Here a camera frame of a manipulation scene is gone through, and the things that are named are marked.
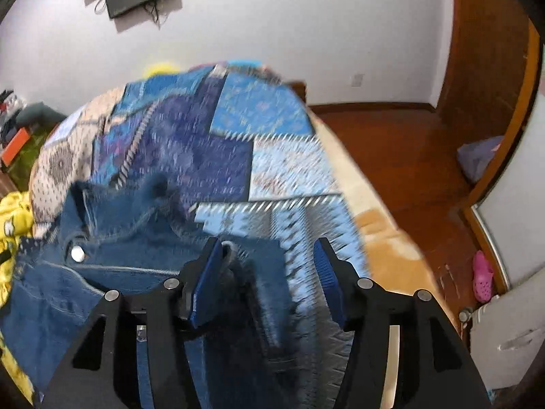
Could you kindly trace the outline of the blue denim jacket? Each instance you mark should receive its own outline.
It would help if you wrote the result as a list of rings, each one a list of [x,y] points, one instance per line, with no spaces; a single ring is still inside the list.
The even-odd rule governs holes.
[[[1,313],[6,344],[44,391],[105,293],[147,293],[200,255],[208,234],[187,221],[162,176],[115,190],[76,182],[47,237],[25,239]],[[284,250],[275,240],[223,234],[212,329],[186,346],[205,408],[290,408],[297,344]]]

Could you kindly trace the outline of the pink croc shoe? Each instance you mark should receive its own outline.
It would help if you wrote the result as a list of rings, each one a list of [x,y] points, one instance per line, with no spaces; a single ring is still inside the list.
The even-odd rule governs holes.
[[[479,250],[472,260],[473,293],[479,303],[488,303],[492,299],[494,272],[484,253]]]

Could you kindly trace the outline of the beige plush blanket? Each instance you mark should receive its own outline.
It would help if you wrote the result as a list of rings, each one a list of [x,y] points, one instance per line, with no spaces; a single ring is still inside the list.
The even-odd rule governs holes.
[[[373,279],[385,281],[385,288],[396,293],[414,293],[420,286],[430,287],[432,296],[438,300],[451,324],[457,327],[457,317],[442,296],[423,252],[396,224],[341,139],[315,113],[308,112],[308,116],[332,166],[336,185],[357,227],[359,240],[367,251]]]

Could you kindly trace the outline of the yellow cartoon blanket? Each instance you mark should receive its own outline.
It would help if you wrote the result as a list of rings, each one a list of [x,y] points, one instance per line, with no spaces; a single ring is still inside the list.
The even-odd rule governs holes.
[[[22,237],[32,236],[33,224],[29,193],[10,192],[1,199],[1,306],[7,303],[12,289],[18,245]],[[33,406],[33,385],[7,349],[4,337],[1,337],[1,365],[30,406]]]

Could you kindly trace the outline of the purple cloth bag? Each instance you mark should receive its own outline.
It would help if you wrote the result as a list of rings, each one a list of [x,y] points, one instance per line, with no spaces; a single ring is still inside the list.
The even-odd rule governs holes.
[[[457,161],[467,179],[475,184],[483,176],[502,144],[503,136],[487,138],[462,145],[457,149]]]

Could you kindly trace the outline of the orange box on pile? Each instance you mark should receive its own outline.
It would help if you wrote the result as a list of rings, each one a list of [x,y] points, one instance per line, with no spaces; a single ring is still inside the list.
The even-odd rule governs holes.
[[[1,154],[2,163],[5,164],[5,166],[10,165],[15,160],[22,148],[30,140],[30,138],[30,132],[25,127],[20,128],[14,135],[12,140],[8,142],[8,144],[3,149]]]

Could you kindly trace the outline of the blue patchwork bedspread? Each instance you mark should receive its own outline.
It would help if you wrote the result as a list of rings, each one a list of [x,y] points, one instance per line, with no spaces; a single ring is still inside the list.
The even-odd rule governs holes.
[[[214,65],[108,91],[45,142],[30,188],[36,238],[47,237],[76,182],[115,190],[162,176],[184,218],[209,237],[277,241],[293,301],[295,408],[330,408],[352,344],[332,322],[312,247],[321,237],[359,273],[357,227],[308,110],[253,65]]]

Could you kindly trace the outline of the dark green cushion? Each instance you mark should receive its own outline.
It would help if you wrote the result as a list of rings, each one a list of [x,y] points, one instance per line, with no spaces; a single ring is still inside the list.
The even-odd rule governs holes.
[[[63,122],[65,118],[65,115],[44,103],[28,104],[17,114],[16,126],[53,126]]]

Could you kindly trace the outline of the wooden wardrobe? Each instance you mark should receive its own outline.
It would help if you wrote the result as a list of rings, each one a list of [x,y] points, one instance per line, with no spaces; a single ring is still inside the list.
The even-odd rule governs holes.
[[[518,0],[454,0],[437,107],[454,148],[506,132],[527,67],[528,23]]]

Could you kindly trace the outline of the white wall socket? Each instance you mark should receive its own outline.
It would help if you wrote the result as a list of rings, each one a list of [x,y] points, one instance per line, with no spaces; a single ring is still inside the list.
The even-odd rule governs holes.
[[[362,74],[355,74],[351,79],[351,86],[352,87],[361,87],[363,82],[363,75]]]

